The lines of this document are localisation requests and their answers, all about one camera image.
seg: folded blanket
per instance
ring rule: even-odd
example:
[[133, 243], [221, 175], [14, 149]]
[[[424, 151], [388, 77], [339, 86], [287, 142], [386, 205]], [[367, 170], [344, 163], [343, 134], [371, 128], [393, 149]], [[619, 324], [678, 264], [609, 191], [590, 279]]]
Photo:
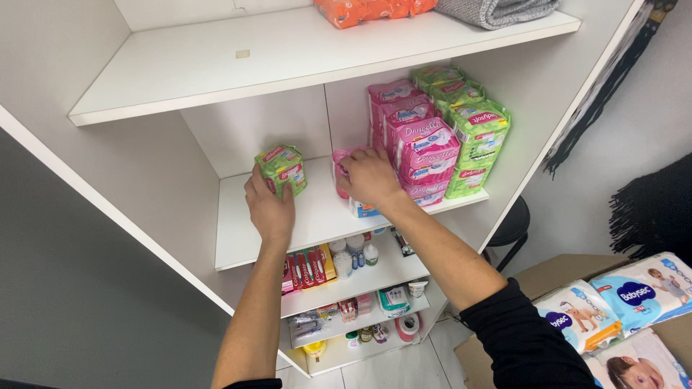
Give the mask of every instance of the folded blanket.
[[561, 0], [439, 0], [435, 10], [488, 30], [553, 12]]

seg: black long-sleeve shirt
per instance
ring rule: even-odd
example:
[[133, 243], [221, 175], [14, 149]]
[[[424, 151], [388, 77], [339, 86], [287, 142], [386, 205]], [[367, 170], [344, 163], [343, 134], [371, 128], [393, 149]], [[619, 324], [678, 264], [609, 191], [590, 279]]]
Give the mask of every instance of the black long-sleeve shirt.
[[[461, 313], [493, 359], [498, 389], [597, 389], [584, 360], [559, 329], [538, 315], [513, 278]], [[279, 389], [280, 379], [234, 383], [226, 389]]]

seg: floor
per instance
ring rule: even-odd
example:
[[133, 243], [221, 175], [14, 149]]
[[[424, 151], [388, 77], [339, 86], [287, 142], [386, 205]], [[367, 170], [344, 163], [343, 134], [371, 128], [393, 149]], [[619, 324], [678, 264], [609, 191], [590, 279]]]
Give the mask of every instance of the floor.
[[305, 378], [283, 359], [277, 361], [276, 377], [290, 389], [466, 389], [462, 367], [454, 347], [472, 332], [453, 319], [442, 319], [430, 336], [418, 345], [354, 363], [338, 370]]

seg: white shelf board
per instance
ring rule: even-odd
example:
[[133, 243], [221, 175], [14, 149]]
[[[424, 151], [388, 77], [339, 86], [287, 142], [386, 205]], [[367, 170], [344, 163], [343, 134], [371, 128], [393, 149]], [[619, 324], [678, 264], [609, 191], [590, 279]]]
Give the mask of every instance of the white shelf board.
[[404, 257], [401, 254], [399, 244], [390, 231], [373, 235], [367, 243], [377, 247], [379, 258], [376, 265], [358, 268], [348, 280], [337, 280], [281, 297], [281, 317], [430, 275], [418, 255]]
[[384, 343], [377, 343], [373, 339], [370, 342], [361, 342], [358, 347], [349, 347], [346, 342], [346, 337], [343, 335], [330, 338], [327, 341], [327, 349], [322, 356], [320, 356], [319, 361], [315, 358], [307, 357], [308, 373], [311, 376], [326, 373], [377, 354], [421, 342], [419, 333], [416, 333], [416, 337], [411, 342], [402, 341], [401, 338], [399, 338], [399, 333], [397, 332], [397, 327], [393, 320], [386, 321], [385, 325], [389, 328], [389, 336]]
[[[307, 161], [304, 168], [307, 188], [295, 198], [295, 228], [289, 252], [391, 225], [381, 215], [358, 218], [351, 214], [348, 201], [336, 194], [330, 156]], [[252, 263], [260, 253], [262, 239], [250, 221], [245, 202], [243, 186], [249, 177], [250, 174], [243, 174], [222, 179], [219, 186], [215, 265], [218, 271]], [[481, 190], [459, 199], [444, 199], [424, 209], [433, 214], [488, 198], [488, 192]]]
[[[339, 312], [339, 314], [334, 316], [332, 320], [329, 322], [327, 329], [317, 334], [305, 336], [301, 339], [296, 339], [295, 334], [291, 332], [291, 347], [298, 348], [300, 346], [315, 343], [317, 341], [323, 341], [327, 338], [331, 338], [337, 335], [343, 335], [347, 332], [356, 331], [358, 329], [365, 328], [369, 325], [374, 325], [377, 323], [385, 322], [387, 320], [391, 320], [391, 318], [388, 318], [387, 315], [385, 315], [385, 313], [379, 307], [376, 293], [377, 292], [370, 293], [370, 301], [372, 304], [372, 306], [370, 307], [370, 312], [364, 315], [358, 314], [356, 320], [349, 321], [348, 323], [344, 323], [341, 320], [341, 313]], [[412, 314], [418, 311], [422, 311], [423, 309], [430, 308], [430, 303], [428, 302], [428, 299], [425, 297], [425, 294], [418, 298], [408, 296], [408, 302], [411, 309], [408, 311], [407, 314]]]
[[[571, 33], [580, 24], [553, 12], [490, 31], [431, 11], [339, 30], [306, 7], [140, 31], [69, 117], [88, 125], [307, 87]], [[236, 58], [242, 50], [250, 56]]]

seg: green sanitary pad package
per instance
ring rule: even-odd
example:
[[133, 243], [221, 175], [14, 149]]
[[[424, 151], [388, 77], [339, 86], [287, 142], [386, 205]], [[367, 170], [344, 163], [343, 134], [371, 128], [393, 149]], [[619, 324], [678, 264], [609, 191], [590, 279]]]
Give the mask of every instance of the green sanitary pad package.
[[480, 192], [492, 167], [493, 163], [486, 161], [469, 162], [461, 166], [457, 164], [444, 192], [444, 198], [456, 199]]
[[414, 70], [411, 73], [411, 78], [418, 89], [430, 95], [431, 85], [461, 80], [464, 78], [464, 72], [456, 66], [428, 66]]
[[435, 104], [435, 109], [440, 112], [438, 116], [450, 126], [452, 122], [449, 120], [449, 111], [452, 108], [485, 100], [483, 86], [472, 80], [454, 80], [431, 85], [429, 95]]
[[496, 102], [485, 100], [454, 107], [449, 112], [452, 127], [462, 142], [457, 167], [484, 160], [492, 163], [500, 152], [511, 118]]
[[270, 151], [259, 153], [255, 163], [259, 163], [262, 177], [271, 192], [280, 199], [287, 181], [293, 186], [293, 197], [307, 186], [302, 155], [294, 146], [278, 145]]

